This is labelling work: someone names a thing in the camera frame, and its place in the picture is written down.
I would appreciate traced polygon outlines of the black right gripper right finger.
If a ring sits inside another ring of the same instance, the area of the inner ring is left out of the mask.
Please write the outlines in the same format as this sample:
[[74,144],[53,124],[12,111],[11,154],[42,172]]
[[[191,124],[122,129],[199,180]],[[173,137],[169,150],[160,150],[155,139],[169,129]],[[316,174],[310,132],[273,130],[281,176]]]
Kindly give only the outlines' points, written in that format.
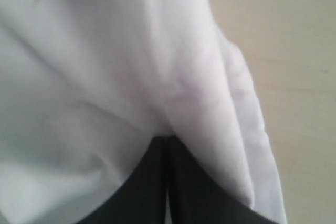
[[166,138],[165,154],[172,223],[274,223],[251,208],[250,180],[229,177],[224,186],[176,136]]

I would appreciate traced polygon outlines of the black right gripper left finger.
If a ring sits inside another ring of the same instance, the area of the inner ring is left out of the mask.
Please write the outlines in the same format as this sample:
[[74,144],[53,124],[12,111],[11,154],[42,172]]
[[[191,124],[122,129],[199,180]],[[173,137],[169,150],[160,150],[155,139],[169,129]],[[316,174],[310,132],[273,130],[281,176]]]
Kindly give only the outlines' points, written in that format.
[[165,139],[155,137],[129,178],[81,224],[165,223]]

